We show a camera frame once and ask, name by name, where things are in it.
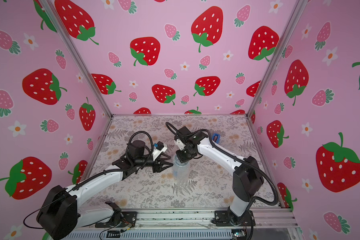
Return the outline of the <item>clear bubble wrap sheet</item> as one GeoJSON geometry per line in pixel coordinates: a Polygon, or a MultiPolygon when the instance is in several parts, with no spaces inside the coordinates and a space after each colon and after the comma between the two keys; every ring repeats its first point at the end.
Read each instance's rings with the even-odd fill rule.
{"type": "Polygon", "coordinates": [[[177,155],[174,155],[173,160],[173,176],[178,184],[185,184],[189,180],[191,165],[188,162],[182,163],[177,155]]]}

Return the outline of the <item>blue plastic wine glass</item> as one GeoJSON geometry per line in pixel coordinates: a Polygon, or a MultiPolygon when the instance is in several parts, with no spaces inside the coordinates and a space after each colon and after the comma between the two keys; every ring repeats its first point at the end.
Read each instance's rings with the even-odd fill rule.
{"type": "Polygon", "coordinates": [[[182,183],[188,179],[189,169],[189,165],[186,163],[174,163],[173,174],[177,182],[182,183]]]}

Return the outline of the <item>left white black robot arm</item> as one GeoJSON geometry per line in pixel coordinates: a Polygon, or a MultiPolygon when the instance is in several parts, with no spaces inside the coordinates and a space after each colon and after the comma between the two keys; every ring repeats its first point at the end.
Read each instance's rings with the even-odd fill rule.
{"type": "Polygon", "coordinates": [[[94,208],[83,209],[82,205],[105,188],[125,180],[140,167],[150,167],[160,173],[173,166],[171,157],[163,151],[152,154],[123,154],[103,172],[78,184],[63,188],[56,186],[48,193],[37,215],[37,222],[52,240],[61,240],[75,229],[95,225],[100,228],[132,226],[121,208],[107,201],[94,208]]]}

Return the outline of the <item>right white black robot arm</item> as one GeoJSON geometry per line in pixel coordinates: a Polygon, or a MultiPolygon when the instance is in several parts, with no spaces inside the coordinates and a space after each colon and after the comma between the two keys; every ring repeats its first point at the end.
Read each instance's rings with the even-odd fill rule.
{"type": "Polygon", "coordinates": [[[204,133],[185,137],[176,135],[174,142],[179,147],[176,154],[182,163],[202,155],[212,159],[232,175],[235,196],[230,205],[230,212],[234,216],[241,217],[250,209],[254,195],[264,184],[264,177],[255,158],[235,155],[216,144],[204,133]]]}

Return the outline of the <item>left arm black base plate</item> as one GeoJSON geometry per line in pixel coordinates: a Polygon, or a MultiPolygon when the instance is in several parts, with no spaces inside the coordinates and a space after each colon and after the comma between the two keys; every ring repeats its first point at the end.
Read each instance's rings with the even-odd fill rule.
{"type": "Polygon", "coordinates": [[[96,223],[96,228],[125,228],[125,227],[134,227],[137,220],[138,212],[133,211],[122,211],[119,213],[114,213],[112,217],[107,219],[106,222],[96,223]]]}

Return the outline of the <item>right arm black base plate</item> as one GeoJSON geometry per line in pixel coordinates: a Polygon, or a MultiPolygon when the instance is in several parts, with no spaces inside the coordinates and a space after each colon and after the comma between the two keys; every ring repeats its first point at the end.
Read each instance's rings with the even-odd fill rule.
{"type": "Polygon", "coordinates": [[[254,227],[256,225],[252,211],[246,211],[238,217],[230,209],[215,211],[211,223],[218,227],[254,227]]]}

